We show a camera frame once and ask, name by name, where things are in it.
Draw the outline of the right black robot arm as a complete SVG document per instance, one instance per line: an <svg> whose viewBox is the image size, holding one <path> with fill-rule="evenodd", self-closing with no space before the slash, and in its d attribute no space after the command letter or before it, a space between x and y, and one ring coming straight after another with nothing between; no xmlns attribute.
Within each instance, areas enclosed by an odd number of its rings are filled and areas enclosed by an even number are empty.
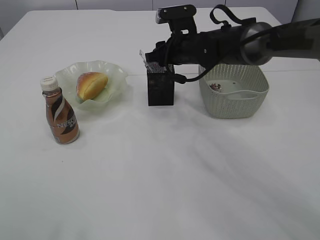
<svg viewBox="0 0 320 240"><path fill-rule="evenodd" d="M196 64L206 69L213 64L266 64L273 57L320 58L320 20L310 19L271 27L266 22L248 26L203 31L176 36L173 43L158 42L145 55L148 63Z"/></svg>

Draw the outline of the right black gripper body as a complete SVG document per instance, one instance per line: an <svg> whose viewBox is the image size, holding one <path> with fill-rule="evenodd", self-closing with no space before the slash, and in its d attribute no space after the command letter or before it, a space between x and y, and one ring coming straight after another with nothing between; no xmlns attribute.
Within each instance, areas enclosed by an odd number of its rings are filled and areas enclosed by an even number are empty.
<svg viewBox="0 0 320 240"><path fill-rule="evenodd" d="M173 43L160 41L152 52L145 55L148 63L172 65L201 65L208 68L213 63L244 64L239 44L244 38L244 27L230 27L176 36Z"/></svg>

